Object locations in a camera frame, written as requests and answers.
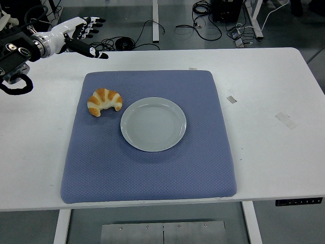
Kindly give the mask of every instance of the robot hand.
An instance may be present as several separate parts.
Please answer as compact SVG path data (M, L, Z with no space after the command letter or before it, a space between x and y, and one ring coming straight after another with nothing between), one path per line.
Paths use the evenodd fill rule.
M27 76L29 66L26 62L35 62L66 49L87 57L108 58L107 54L80 41L98 33L96 27L101 27L104 22L104 19L97 17L76 17L55 26L50 32L43 33L38 33L29 26L28 29L33 33L31 36L27 36L16 26L0 31L0 89L10 95L30 92L33 83ZM9 85L24 80L26 87L11 89L3 84L4 80Z
M31 39L41 51L41 57L62 53L67 49L87 57L108 58L108 55L95 50L81 39L92 38L99 32L95 27L103 26L105 20L97 17L76 17L55 26L50 32L34 32Z

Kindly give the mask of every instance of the metal plate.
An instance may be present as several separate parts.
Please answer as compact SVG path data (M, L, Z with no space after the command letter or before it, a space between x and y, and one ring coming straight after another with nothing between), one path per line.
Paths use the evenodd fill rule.
M165 223L164 240L164 244L227 243L223 221Z
M163 244L163 224L112 224L102 226L101 244Z
M102 226L101 244L226 244L224 221L111 224Z

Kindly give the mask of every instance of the white table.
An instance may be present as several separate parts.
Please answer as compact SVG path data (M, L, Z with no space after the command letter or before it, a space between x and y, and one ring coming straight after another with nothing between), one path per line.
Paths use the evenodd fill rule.
M0 210L72 209L325 196L325 96L293 48L63 53L29 63L34 90L0 93ZM219 93L237 194L65 204L60 185L87 73L208 70ZM231 103L232 96L237 102Z

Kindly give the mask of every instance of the black box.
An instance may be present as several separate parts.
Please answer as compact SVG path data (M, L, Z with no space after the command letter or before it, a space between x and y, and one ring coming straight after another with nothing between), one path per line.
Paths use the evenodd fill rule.
M243 2L243 0L211 0L212 20L237 22Z

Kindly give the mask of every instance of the white plate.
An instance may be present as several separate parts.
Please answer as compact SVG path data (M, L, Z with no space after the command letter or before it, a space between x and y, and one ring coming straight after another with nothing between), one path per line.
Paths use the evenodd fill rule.
M180 107L164 98L144 98L131 104L121 119L124 138L137 149L162 151L176 145L186 129Z

